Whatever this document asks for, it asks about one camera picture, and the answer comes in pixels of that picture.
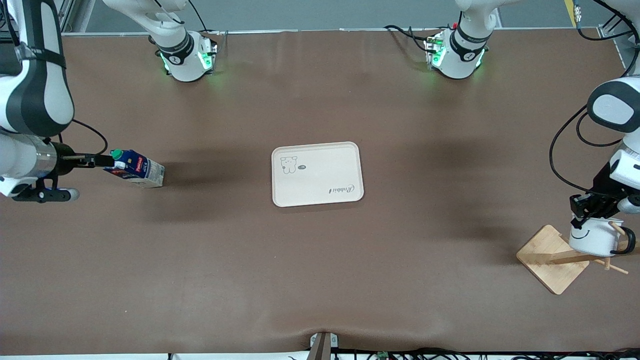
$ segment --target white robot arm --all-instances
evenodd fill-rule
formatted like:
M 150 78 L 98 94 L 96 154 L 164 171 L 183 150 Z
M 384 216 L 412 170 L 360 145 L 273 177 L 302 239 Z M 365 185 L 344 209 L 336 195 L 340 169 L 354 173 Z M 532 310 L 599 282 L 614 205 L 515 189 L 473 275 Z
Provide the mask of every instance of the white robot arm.
M 640 0 L 605 0 L 604 3 L 626 17 L 635 29 L 635 20 L 640 20 Z M 640 76 L 613 79 L 596 87 L 586 109 L 594 122 L 625 136 L 609 162 L 594 177 L 589 191 L 570 197 L 573 220 L 569 245 L 596 256 L 628 253 L 633 251 L 636 241 L 631 229 L 623 228 L 628 236 L 628 246 L 623 250 L 616 249 L 615 243 L 612 243 L 613 249 L 603 247 L 607 240 L 601 236 L 608 232 L 611 237 L 612 231 L 607 225 L 610 221 L 622 224 L 621 220 L 612 218 L 618 212 L 640 213 Z
M 53 0 L 1 4 L 22 70 L 16 76 L 0 75 L 0 193 L 21 201 L 74 200 L 77 190 L 58 189 L 58 176 L 74 167 L 96 166 L 96 159 L 105 164 L 98 166 L 112 161 L 76 154 L 50 139 L 74 116 L 56 6 Z M 53 186 L 45 187 L 44 179 Z
M 217 45 L 196 31 L 186 31 L 174 13 L 187 0 L 103 0 L 149 32 L 167 71 L 179 81 L 195 81 L 213 69 Z
M 485 51 L 485 45 L 497 25 L 493 11 L 520 0 L 455 0 L 460 21 L 455 29 L 445 29 L 427 42 L 427 60 L 442 74 L 453 79 L 471 75 Z

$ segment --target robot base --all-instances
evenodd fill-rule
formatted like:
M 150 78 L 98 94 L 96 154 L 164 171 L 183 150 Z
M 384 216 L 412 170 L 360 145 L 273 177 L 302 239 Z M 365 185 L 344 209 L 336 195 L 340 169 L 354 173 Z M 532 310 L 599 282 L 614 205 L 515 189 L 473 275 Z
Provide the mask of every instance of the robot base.
M 451 50 L 449 39 L 452 31 L 445 31 L 429 38 L 424 42 L 427 50 L 435 51 L 435 54 L 427 52 L 427 63 L 432 69 L 438 69 L 444 76 L 452 79 L 464 79 L 480 66 L 485 50 L 472 61 L 462 61 L 460 56 Z
M 186 83 L 196 81 L 205 74 L 212 74 L 218 52 L 218 45 L 210 38 L 203 37 L 196 31 L 188 33 L 195 42 L 195 48 L 182 65 L 174 65 L 161 55 L 167 75 Z
M 625 241 L 620 246 L 626 247 Z M 545 225 L 518 251 L 516 257 L 551 293 L 560 295 L 589 266 L 589 261 L 605 265 L 605 270 L 622 270 L 598 256 L 573 250 L 553 226 Z

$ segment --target gray floor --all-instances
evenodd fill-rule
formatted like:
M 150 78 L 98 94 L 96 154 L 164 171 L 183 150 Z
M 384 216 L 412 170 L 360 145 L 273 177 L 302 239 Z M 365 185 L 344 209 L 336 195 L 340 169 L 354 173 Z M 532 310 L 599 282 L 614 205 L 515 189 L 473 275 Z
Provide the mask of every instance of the gray floor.
M 207 27 L 221 31 L 381 28 L 389 24 L 434 28 L 458 18 L 453 0 L 193 0 L 193 3 Z M 597 26 L 610 17 L 606 9 L 591 1 L 583 1 L 582 7 L 583 26 Z M 190 7 L 179 16 L 189 29 L 201 28 Z M 500 16 L 504 27 L 572 26 L 563 0 L 524 0 L 501 8 Z M 86 32 L 135 31 L 142 28 L 96 0 Z

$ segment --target brown table surface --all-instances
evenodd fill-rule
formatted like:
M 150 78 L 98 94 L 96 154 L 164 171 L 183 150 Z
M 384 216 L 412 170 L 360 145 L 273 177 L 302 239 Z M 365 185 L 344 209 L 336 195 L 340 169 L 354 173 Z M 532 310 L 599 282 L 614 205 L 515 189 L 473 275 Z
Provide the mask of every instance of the brown table surface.
M 232 35 L 215 76 L 178 83 L 146 38 L 65 38 L 76 118 L 166 165 L 166 186 L 74 170 L 61 183 L 77 202 L 0 200 L 0 352 L 288 351 L 317 331 L 342 348 L 638 347 L 637 258 L 556 296 L 515 257 L 542 225 L 568 230 L 576 192 L 548 145 L 621 73 L 618 55 L 570 30 L 490 43 L 454 81 L 385 32 Z M 77 125 L 64 135 L 101 146 Z M 360 202 L 272 203 L 274 148 L 347 140 Z M 587 186 L 610 155 L 572 127 L 556 152 Z

